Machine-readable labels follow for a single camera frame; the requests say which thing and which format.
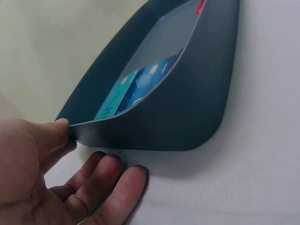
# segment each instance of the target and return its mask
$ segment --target dark gray wallet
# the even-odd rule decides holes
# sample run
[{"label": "dark gray wallet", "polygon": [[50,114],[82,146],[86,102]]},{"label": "dark gray wallet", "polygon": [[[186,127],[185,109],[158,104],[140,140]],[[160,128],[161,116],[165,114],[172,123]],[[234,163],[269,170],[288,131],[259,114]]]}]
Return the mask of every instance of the dark gray wallet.
[{"label": "dark gray wallet", "polygon": [[[149,0],[102,51],[66,102],[59,118],[71,137],[92,146],[188,150],[220,125],[230,87],[239,0]],[[176,55],[164,80],[142,101],[94,121],[122,74]]]}]

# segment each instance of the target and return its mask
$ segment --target blue card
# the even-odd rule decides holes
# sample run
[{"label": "blue card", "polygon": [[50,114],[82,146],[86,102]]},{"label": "blue card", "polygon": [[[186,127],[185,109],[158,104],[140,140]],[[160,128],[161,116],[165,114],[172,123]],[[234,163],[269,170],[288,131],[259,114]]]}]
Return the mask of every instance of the blue card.
[{"label": "blue card", "polygon": [[137,104],[165,78],[177,58],[178,55],[171,56],[120,78],[108,94],[94,120],[117,115]]},{"label": "blue card", "polygon": [[100,120],[106,117],[114,116],[124,96],[126,95],[130,85],[134,81],[138,70],[130,73],[129,75],[119,79],[113,86],[111,92],[102,104],[100,110],[95,116],[94,120]]},{"label": "blue card", "polygon": [[117,114],[136,105],[156,88],[174,65],[177,57],[178,56],[175,55],[141,69],[128,89],[128,92],[118,108]]}]

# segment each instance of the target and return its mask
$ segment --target teal card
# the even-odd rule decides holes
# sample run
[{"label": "teal card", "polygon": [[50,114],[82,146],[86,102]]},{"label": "teal card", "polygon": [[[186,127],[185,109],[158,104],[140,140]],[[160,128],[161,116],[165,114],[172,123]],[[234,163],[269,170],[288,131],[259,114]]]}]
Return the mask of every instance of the teal card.
[{"label": "teal card", "polygon": [[95,120],[100,120],[115,115],[138,72],[139,70],[135,70],[129,75],[119,79],[115,83],[111,92],[109,93],[100,110],[98,111]]}]

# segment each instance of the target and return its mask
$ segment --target beige wall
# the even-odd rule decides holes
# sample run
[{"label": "beige wall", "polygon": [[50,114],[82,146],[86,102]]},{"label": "beige wall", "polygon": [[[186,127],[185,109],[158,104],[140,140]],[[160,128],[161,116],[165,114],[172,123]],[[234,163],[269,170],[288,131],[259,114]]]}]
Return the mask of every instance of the beige wall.
[{"label": "beige wall", "polygon": [[20,117],[26,119],[24,113],[22,113],[17,107],[10,103],[2,94],[0,94],[0,119]]},{"label": "beige wall", "polygon": [[30,120],[53,121],[96,57],[146,1],[2,1],[0,94]]}]

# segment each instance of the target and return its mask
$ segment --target fingernail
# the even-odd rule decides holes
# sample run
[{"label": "fingernail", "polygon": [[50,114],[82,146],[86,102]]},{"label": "fingernail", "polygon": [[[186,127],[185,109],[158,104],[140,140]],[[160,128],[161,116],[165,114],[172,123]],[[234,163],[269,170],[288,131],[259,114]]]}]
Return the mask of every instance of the fingernail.
[{"label": "fingernail", "polygon": [[61,118],[61,119],[57,120],[55,123],[67,123],[67,124],[69,124],[69,121],[66,118]]}]

